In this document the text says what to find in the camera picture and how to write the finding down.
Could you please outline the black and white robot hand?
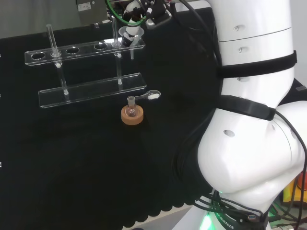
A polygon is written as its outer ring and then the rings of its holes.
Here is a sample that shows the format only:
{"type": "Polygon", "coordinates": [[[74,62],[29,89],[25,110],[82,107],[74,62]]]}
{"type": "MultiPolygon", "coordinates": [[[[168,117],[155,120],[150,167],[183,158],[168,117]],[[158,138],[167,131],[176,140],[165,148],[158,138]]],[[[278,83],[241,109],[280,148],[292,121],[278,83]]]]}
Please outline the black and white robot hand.
{"type": "Polygon", "coordinates": [[[171,17],[171,12],[164,0],[133,0],[124,10],[122,19],[126,23],[139,23],[139,25],[126,26],[122,44],[130,46],[143,23],[148,29],[154,29],[168,22],[171,17]]]}

